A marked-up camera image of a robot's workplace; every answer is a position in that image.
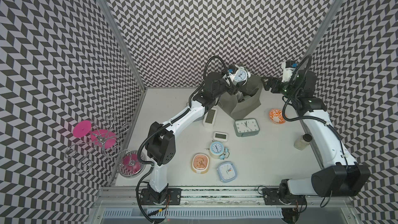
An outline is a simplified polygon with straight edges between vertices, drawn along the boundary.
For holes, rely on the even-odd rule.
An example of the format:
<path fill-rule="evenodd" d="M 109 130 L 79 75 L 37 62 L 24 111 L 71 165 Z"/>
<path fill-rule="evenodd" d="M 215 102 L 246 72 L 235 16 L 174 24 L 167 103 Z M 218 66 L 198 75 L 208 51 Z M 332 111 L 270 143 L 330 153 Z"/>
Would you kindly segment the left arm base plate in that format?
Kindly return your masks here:
<path fill-rule="evenodd" d="M 179 205 L 181 200 L 181 188 L 165 188 L 162 192 L 156 192 L 152 188 L 142 189 L 138 199 L 141 205 Z"/>

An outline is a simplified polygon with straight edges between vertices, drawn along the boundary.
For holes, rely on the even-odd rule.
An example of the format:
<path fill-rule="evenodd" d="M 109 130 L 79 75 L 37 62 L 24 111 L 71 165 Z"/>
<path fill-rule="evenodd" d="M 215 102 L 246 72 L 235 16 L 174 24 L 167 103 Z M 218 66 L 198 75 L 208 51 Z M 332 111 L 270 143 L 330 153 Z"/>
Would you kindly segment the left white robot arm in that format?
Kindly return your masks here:
<path fill-rule="evenodd" d="M 250 77 L 251 73 L 239 65 L 231 65 L 220 73 L 206 74 L 190 95 L 188 106 L 171 119 L 163 123 L 154 122 L 150 126 L 148 137 L 143 142 L 149 159 L 144 164 L 151 166 L 150 190 L 161 194 L 168 188 L 166 166 L 176 153 L 175 142 L 181 132 L 207 114 L 223 94 L 237 94 Z"/>

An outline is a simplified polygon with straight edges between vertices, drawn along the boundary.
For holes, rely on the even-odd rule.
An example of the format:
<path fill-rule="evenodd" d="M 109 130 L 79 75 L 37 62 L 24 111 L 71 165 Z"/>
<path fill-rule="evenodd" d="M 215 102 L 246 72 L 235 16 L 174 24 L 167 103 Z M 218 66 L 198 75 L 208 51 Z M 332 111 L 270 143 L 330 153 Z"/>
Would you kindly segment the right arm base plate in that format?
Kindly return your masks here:
<path fill-rule="evenodd" d="M 290 195 L 280 192 L 277 188 L 263 187 L 259 190 L 265 205 L 306 206 L 305 196 Z"/>

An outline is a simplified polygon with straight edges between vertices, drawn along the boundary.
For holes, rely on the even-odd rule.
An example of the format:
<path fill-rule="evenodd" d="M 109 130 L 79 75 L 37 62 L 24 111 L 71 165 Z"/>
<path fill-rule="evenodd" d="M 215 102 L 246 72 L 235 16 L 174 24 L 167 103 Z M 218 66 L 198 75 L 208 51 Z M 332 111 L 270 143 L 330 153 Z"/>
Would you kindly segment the white twin-bell alarm clock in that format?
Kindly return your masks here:
<path fill-rule="evenodd" d="M 230 76 L 230 79 L 234 85 L 243 86 L 248 82 L 250 77 L 251 73 L 244 66 L 239 66 L 239 71 L 235 76 Z"/>

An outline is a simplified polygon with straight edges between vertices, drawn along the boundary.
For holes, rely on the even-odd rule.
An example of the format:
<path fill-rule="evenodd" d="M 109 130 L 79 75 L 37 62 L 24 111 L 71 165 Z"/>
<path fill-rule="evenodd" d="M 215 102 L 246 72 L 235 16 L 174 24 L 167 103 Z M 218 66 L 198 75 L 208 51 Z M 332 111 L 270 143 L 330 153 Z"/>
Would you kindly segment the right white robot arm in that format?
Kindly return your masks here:
<path fill-rule="evenodd" d="M 261 81 L 264 89 L 271 93 L 281 93 L 292 97 L 286 100 L 296 113 L 305 133 L 312 136 L 311 147 L 321 170 L 310 177 L 284 179 L 279 185 L 279 198 L 291 202 L 295 196 L 354 197 L 368 181 L 370 169 L 358 164 L 344 146 L 338 132 L 331 124 L 329 113 L 323 100 L 314 96 L 317 76 L 314 72 L 300 72 L 297 78 L 304 82 L 284 90 L 284 83 L 276 77 L 264 76 Z"/>

